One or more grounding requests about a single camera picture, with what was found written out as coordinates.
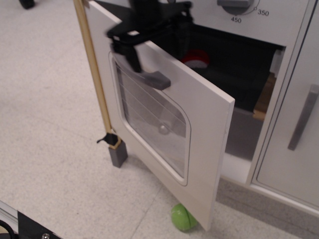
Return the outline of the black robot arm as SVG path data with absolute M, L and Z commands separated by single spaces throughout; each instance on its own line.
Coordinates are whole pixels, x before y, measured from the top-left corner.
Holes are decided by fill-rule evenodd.
M 125 56 L 131 68 L 142 71 L 135 46 L 158 37 L 172 35 L 176 58 L 182 58 L 189 45 L 193 18 L 189 1 L 161 3 L 158 0 L 131 0 L 128 15 L 106 32 L 116 53 Z

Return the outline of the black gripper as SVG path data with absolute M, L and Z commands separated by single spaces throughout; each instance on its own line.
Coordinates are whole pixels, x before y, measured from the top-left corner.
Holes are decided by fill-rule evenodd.
M 122 22 L 109 29 L 115 52 L 123 55 L 132 69 L 142 68 L 134 46 L 158 37 L 172 36 L 178 59 L 188 50 L 193 19 L 189 1 L 162 3 L 158 0 L 131 0 L 130 8 Z

